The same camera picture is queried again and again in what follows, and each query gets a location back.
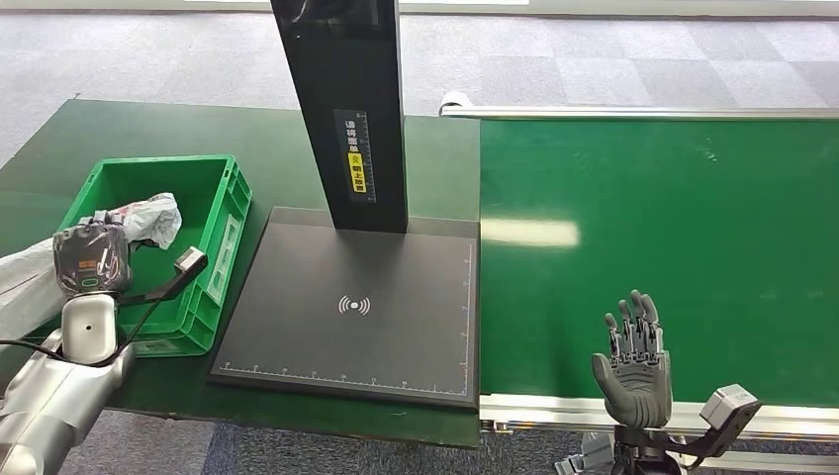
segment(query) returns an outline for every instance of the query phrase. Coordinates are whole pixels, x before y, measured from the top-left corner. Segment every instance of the yellow label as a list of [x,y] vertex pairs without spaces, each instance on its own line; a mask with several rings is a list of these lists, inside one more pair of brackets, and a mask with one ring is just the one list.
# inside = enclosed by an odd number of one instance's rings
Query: yellow label
[[348,153],[349,176],[352,190],[356,193],[367,193],[367,181],[364,179],[364,162],[361,153]]

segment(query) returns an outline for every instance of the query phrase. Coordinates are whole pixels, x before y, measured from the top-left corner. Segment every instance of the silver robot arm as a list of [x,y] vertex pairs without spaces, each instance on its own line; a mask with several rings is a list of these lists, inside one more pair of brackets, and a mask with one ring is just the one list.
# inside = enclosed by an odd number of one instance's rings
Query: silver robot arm
[[[0,475],[58,473],[136,358],[132,339],[144,318],[120,343],[120,305],[151,303],[147,317],[207,266],[206,255],[190,247],[175,262],[172,280],[150,294],[124,297],[132,280],[128,243],[121,220],[112,222],[100,213],[53,240],[56,277],[70,300],[61,311],[61,329],[47,337],[6,388],[0,410]],[[101,255],[95,265],[86,264],[94,262],[84,260],[88,251]]]

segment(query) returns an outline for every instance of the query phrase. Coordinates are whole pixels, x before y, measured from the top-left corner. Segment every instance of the wireless charging symbol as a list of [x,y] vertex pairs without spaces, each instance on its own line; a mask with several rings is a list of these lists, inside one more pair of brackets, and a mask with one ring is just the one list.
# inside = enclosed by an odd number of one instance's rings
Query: wireless charging symbol
[[370,299],[364,297],[360,301],[354,302],[344,295],[338,301],[338,311],[343,314],[350,310],[354,310],[361,315],[367,315],[370,312]]

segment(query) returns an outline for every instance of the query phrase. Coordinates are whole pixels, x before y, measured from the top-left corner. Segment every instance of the robotic arm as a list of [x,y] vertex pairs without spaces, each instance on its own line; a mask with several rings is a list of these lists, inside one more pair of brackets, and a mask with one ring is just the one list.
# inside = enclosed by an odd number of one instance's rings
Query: robotic arm
[[[125,296],[133,275],[122,216],[97,212],[53,237],[58,285],[69,300],[50,334],[6,388],[0,410],[0,475],[57,474],[135,360],[134,337],[154,308],[179,294],[207,266],[190,247],[175,277],[149,294]],[[120,306],[151,303],[120,335]]]
[[[722,455],[758,412],[762,403],[737,384],[717,389],[699,415],[710,425],[689,443],[662,428],[670,419],[673,392],[670,353],[649,295],[630,294],[632,306],[618,302],[622,331],[606,314],[611,355],[592,356],[592,370],[605,396],[606,411],[619,425],[613,433],[586,434],[582,452],[556,464],[559,475],[582,473],[612,464],[612,475],[681,475],[708,457]],[[697,458],[691,466],[680,454]]]

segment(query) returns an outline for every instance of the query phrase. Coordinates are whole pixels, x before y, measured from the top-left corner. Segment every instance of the green bin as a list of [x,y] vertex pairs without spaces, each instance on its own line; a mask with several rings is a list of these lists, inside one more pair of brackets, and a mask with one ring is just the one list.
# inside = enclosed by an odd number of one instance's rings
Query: green bin
[[[183,225],[166,251],[141,247],[132,255],[134,286],[145,293],[174,276],[174,262],[190,245],[207,253],[207,268],[177,298],[162,302],[136,337],[139,356],[190,356],[213,346],[219,316],[251,192],[232,155],[110,158],[84,182],[60,229],[96,210],[111,210],[170,192]],[[120,308],[119,325],[130,332],[147,305]],[[56,322],[39,329],[46,336]]]

